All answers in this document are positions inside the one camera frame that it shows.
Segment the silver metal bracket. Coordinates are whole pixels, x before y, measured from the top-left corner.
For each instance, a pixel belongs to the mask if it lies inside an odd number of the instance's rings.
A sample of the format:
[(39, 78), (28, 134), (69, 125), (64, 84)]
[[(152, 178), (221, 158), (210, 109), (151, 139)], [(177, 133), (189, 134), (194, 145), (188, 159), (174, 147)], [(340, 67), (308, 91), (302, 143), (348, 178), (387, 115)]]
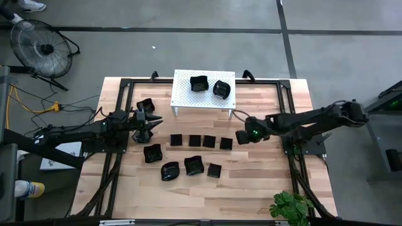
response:
[(99, 226), (135, 226), (135, 219), (101, 220)]

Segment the green leafy plant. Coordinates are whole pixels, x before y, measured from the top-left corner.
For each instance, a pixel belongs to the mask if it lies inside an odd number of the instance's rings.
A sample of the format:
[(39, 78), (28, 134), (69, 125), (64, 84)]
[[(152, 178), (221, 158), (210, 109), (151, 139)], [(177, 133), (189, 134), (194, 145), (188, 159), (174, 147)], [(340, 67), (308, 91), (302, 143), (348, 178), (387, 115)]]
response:
[(308, 226), (308, 209), (313, 203), (305, 196), (282, 191), (274, 195), (274, 203), (269, 212), (272, 217), (284, 217), (290, 226)]

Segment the yellow and white canister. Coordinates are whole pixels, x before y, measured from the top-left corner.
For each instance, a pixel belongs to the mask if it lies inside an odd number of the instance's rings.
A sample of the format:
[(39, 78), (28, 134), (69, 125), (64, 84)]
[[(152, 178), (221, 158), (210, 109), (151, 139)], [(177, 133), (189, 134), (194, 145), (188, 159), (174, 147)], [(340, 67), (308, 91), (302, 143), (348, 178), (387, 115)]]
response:
[(14, 196), (16, 198), (38, 198), (44, 191), (43, 183), (16, 180), (14, 184)]

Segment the grey equipment panel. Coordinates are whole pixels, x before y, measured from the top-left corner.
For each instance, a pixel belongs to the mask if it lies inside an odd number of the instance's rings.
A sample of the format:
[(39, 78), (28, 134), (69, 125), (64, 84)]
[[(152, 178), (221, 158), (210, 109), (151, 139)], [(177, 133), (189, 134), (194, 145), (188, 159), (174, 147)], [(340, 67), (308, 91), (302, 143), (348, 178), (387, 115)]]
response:
[(0, 67), (0, 145), (3, 142), (6, 128), (6, 106), (9, 92), (9, 67)]

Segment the black wavy square bowl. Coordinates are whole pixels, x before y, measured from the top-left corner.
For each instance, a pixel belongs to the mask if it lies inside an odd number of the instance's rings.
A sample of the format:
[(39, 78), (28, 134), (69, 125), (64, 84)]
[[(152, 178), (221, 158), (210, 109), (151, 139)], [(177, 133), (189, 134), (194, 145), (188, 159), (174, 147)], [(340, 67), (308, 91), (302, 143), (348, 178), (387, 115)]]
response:
[(209, 89), (208, 79), (205, 75), (190, 77), (190, 85), (192, 92), (201, 92)]
[(193, 176), (204, 172), (204, 164), (201, 156), (185, 158), (184, 163), (187, 176)]
[(154, 163), (163, 159), (161, 144), (153, 144), (143, 149), (145, 163)]
[(153, 113), (155, 111), (155, 105), (151, 98), (144, 99), (136, 103), (138, 110), (144, 110), (146, 113)]

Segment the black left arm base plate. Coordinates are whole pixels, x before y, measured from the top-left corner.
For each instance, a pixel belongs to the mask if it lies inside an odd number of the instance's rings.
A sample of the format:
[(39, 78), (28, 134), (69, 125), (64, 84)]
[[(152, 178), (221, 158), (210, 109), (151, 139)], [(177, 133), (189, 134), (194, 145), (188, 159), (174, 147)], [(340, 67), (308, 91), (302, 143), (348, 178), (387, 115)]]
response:
[(129, 132), (116, 132), (104, 137), (82, 141), (82, 151), (86, 153), (125, 153)]

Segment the white printed box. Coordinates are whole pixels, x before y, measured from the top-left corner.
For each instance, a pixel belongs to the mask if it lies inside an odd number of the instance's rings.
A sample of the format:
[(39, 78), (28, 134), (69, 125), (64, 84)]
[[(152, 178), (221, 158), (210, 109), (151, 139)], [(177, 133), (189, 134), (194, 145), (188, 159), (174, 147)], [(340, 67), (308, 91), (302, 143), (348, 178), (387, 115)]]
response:
[[(64, 153), (68, 153), (72, 156), (79, 157), (81, 153), (81, 142), (72, 142), (72, 143), (63, 143), (58, 145), (56, 148), (63, 151)], [(40, 165), (40, 170), (42, 171), (50, 171), (50, 170), (71, 170), (72, 166), (68, 166), (66, 164), (62, 164), (59, 162), (55, 162), (50, 159), (43, 158)]]

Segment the black floor fan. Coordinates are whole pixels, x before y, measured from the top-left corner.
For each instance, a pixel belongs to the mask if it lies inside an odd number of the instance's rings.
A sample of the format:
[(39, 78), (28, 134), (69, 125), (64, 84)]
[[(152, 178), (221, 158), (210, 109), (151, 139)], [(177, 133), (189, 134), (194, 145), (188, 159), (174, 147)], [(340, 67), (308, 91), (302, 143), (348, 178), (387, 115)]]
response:
[(61, 90), (68, 88), (56, 79), (66, 75), (80, 47), (48, 23), (25, 19), (10, 33), (10, 44), (20, 66), (9, 66), (11, 73), (28, 74)]

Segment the grey cabinet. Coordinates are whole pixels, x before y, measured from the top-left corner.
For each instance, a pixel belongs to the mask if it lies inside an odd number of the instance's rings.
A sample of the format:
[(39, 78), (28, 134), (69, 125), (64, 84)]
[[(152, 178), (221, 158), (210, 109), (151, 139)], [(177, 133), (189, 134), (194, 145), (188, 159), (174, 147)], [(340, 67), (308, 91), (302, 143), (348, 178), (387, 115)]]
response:
[(0, 223), (14, 217), (14, 181), (18, 147), (8, 144), (0, 148)]

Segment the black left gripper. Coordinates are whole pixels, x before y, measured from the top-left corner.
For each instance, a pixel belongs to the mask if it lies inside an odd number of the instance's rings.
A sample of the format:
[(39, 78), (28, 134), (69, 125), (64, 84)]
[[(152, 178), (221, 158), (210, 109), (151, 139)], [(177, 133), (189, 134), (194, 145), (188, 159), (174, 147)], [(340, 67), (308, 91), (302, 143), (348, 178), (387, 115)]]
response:
[(147, 131), (153, 129), (163, 122), (162, 116), (155, 116), (141, 110), (130, 110), (133, 115), (128, 118), (127, 123), (131, 131)]

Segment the person's white shoe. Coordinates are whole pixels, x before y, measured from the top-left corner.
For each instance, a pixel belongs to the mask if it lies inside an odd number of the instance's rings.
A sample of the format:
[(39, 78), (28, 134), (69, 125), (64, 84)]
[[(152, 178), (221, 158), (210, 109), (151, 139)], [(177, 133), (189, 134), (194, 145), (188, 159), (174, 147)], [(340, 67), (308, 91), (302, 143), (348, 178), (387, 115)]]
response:
[(41, 12), (46, 9), (46, 4), (35, 0), (18, 0), (18, 4), (25, 13)]
[(11, 19), (9, 20), (13, 25), (17, 26), (19, 29), (23, 31), (31, 31), (35, 29), (35, 26), (27, 20), (24, 20), (18, 14), (12, 14)]

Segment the black metal stand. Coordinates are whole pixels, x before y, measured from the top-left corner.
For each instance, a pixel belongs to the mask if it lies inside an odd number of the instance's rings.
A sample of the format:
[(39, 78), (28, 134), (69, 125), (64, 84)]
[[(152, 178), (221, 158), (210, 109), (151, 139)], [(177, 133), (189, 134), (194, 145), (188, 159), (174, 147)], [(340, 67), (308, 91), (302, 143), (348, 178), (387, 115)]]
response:
[(402, 181), (402, 80), (383, 90), (369, 106), (352, 101), (350, 120), (366, 126), (375, 165), (368, 183)]

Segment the white perforated metal shelf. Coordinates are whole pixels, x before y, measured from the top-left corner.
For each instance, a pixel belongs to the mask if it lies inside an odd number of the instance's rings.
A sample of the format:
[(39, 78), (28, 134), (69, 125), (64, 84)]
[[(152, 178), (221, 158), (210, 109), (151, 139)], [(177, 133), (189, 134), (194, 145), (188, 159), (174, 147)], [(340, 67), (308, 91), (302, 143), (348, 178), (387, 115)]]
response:
[[(190, 78), (205, 75), (209, 83), (208, 91), (192, 92)], [(231, 87), (226, 100), (213, 94), (215, 83), (220, 80)], [(179, 108), (221, 109), (229, 111), (229, 119), (232, 111), (236, 109), (236, 76), (235, 72), (210, 71), (210, 70), (181, 70), (176, 69), (173, 76), (170, 107), (173, 115), (178, 115)]]

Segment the person's leg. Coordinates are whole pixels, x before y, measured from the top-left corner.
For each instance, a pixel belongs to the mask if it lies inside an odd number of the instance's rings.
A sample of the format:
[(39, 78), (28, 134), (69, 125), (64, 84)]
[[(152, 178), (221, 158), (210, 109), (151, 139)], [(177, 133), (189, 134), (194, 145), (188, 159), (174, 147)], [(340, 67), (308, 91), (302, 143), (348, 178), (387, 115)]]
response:
[(4, 6), (0, 5), (0, 16), (4, 17), (6, 20), (11, 21), (14, 19), (14, 14), (11, 13), (8, 9)]

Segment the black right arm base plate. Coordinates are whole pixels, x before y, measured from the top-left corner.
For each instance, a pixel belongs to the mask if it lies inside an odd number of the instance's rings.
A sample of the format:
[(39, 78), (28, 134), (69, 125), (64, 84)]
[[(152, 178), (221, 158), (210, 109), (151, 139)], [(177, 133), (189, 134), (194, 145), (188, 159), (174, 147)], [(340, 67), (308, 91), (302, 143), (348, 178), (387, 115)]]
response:
[(324, 141), (328, 139), (332, 133), (319, 134), (311, 139), (294, 140), (291, 136), (282, 137), (283, 152), (287, 155), (324, 155), (326, 156), (326, 148)]

